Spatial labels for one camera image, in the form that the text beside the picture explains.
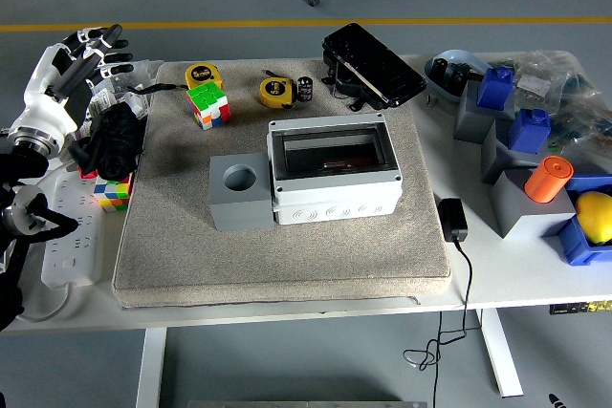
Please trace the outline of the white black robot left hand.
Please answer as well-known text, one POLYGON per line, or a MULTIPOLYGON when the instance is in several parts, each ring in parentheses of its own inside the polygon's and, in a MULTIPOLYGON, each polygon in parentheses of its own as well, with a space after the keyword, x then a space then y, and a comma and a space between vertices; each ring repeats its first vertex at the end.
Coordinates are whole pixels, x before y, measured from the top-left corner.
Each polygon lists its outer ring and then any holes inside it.
POLYGON ((133 70, 132 55, 120 49, 122 26, 86 28, 45 49, 24 93, 25 109, 9 129, 15 145, 31 145, 50 155, 85 120, 93 88, 113 75, 133 70))

